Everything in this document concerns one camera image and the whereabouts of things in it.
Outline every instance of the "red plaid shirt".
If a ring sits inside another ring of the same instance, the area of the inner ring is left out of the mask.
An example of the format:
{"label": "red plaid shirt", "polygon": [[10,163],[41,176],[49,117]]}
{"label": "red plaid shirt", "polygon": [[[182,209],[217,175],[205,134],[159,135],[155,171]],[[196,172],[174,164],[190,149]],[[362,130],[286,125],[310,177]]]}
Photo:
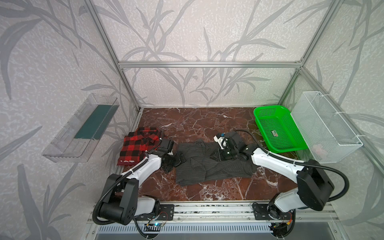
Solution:
{"label": "red plaid shirt", "polygon": [[160,131],[156,127],[139,127],[124,137],[118,165],[133,166],[144,159],[145,151],[159,143]]}

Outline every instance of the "metal bracket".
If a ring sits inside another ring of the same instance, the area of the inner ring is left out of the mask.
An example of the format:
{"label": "metal bracket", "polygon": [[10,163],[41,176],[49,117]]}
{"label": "metal bracket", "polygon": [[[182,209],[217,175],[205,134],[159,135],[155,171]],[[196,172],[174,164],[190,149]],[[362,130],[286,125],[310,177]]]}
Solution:
{"label": "metal bracket", "polygon": [[[268,204],[258,204],[256,202],[252,204],[255,220],[276,220],[269,216],[267,211],[267,206]],[[287,220],[287,219],[290,219],[290,214],[288,212],[284,212],[280,214],[278,220]]]}

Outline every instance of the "cable tie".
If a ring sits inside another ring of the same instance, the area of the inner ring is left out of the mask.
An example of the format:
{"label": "cable tie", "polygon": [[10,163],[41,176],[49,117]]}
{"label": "cable tie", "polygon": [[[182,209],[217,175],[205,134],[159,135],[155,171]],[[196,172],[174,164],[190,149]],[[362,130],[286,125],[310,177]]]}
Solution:
{"label": "cable tie", "polygon": [[130,169],[130,170],[127,171],[127,173],[129,173],[129,172],[131,172],[132,174],[134,174],[134,172],[133,172],[132,169]]}

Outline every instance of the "floral wall pattern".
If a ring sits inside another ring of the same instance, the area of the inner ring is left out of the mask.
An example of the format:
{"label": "floral wall pattern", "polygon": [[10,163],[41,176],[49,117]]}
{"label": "floral wall pattern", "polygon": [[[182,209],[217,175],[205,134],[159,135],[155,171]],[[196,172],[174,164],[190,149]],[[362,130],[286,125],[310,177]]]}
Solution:
{"label": "floral wall pattern", "polygon": [[[120,61],[297,61],[331,1],[94,3]],[[252,72],[232,68],[125,69],[141,105],[183,107],[268,104],[274,96],[281,96],[293,70]],[[261,94],[244,98],[252,95],[252,88]]]}
{"label": "floral wall pattern", "polygon": [[[82,1],[0,1],[0,239],[79,239],[137,112]],[[120,103],[87,163],[43,149],[90,93]]]}
{"label": "floral wall pattern", "polygon": [[[383,3],[345,0],[305,66],[382,154]],[[349,238],[382,239],[383,175],[361,150],[331,165],[346,173],[351,183],[347,195],[332,202]],[[339,178],[332,180],[342,186]]]}

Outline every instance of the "cable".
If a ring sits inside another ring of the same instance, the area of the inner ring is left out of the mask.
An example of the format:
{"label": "cable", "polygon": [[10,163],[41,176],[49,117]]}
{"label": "cable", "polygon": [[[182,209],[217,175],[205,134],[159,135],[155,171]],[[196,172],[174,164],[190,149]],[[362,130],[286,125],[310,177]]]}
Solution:
{"label": "cable", "polygon": [[148,227],[148,225],[149,225],[149,223],[151,222],[151,221],[153,221],[153,220],[159,220],[159,221],[161,221],[161,219],[157,219],[159,216],[160,216],[160,214],[166,214],[167,215],[167,219],[165,220],[165,223],[164,223],[164,225],[167,223],[167,221],[168,221],[168,214],[166,213],[166,212],[160,212],[156,217],[153,217],[152,219],[150,219],[149,221],[148,221],[148,223],[147,223],[147,225],[145,225],[145,229],[147,230],[147,231],[149,231],[149,232],[157,232],[157,230],[151,230],[151,229],[149,229],[149,227]]}
{"label": "cable", "polygon": [[[295,220],[296,220],[296,210],[293,209],[293,213],[291,214],[291,220],[292,221],[292,225],[291,227],[288,229],[287,233],[285,233],[284,235],[280,235],[280,236],[275,236],[273,233],[271,233],[272,236],[276,237],[276,238],[285,238],[286,236],[288,236],[292,230],[293,230],[293,227],[295,226]],[[274,229],[279,229],[279,228],[285,228],[287,227],[287,225],[289,225],[289,222],[288,223],[284,223],[284,226],[283,227],[276,227]]]}
{"label": "cable", "polygon": [[337,173],[338,175],[340,175],[343,178],[343,180],[344,180],[344,188],[338,194],[336,194],[335,196],[330,197],[328,199],[329,202],[330,201],[334,201],[336,199],[339,199],[339,198],[341,198],[342,196],[344,196],[347,193],[347,191],[349,189],[349,180],[348,180],[348,177],[344,173],[342,173],[341,171],[339,171],[337,169],[334,169],[334,168],[331,168],[331,167],[326,167],[326,166],[321,166],[321,165],[314,165],[314,164],[307,164],[307,163],[303,163],[303,162],[297,162],[294,159],[289,160],[289,159],[285,159],[285,158],[279,157],[279,156],[277,156],[277,155],[267,151],[263,146],[261,146],[259,141],[255,138],[255,136],[250,131],[245,130],[245,129],[236,129],[234,131],[235,132],[246,132],[246,133],[248,133],[249,135],[251,135],[251,137],[255,141],[256,145],[261,150],[263,150],[263,152],[269,154],[270,156],[272,156],[272,157],[274,157],[274,158],[276,158],[278,160],[281,160],[283,162],[288,162],[288,163],[291,163],[291,164],[295,163],[295,165],[304,166],[304,167],[320,168],[320,169],[328,170],[328,171],[331,171],[331,172],[334,172],[334,173]]}
{"label": "cable", "polygon": [[98,202],[96,203],[94,209],[93,209],[93,212],[92,212],[92,220],[94,223],[96,223],[97,225],[107,225],[107,224],[111,224],[111,223],[114,223],[114,221],[110,221],[110,220],[107,220],[107,221],[102,221],[100,219],[98,219],[98,213],[100,211],[100,207],[101,207],[101,204],[103,203],[103,200],[107,197],[107,195],[119,184],[121,183],[122,181],[124,181],[124,179],[126,177],[128,177],[129,175],[131,175],[133,172],[137,171],[139,168],[141,168],[146,162],[148,162],[148,157],[144,158],[141,162],[138,163],[138,165],[136,165],[134,168],[131,169],[131,171],[127,172],[125,175],[119,177],[116,182],[114,182],[111,187],[105,191],[105,193],[100,197],[100,199],[98,200]]}
{"label": "cable", "polygon": [[157,143],[156,146],[154,146],[151,150],[149,150],[148,154],[152,154],[156,150],[156,148],[160,145],[160,143],[162,142],[163,137],[164,137],[163,135],[164,135],[163,131],[160,131],[159,142]]}
{"label": "cable", "polygon": [[140,229],[139,224],[137,223],[137,220],[134,218],[133,221],[135,222],[136,229],[139,231],[140,235],[142,237],[144,237],[145,239],[154,239],[155,237],[157,237],[159,235],[159,234],[156,234],[156,236],[154,236],[154,237],[149,237],[149,235],[145,235],[143,233],[143,231]]}

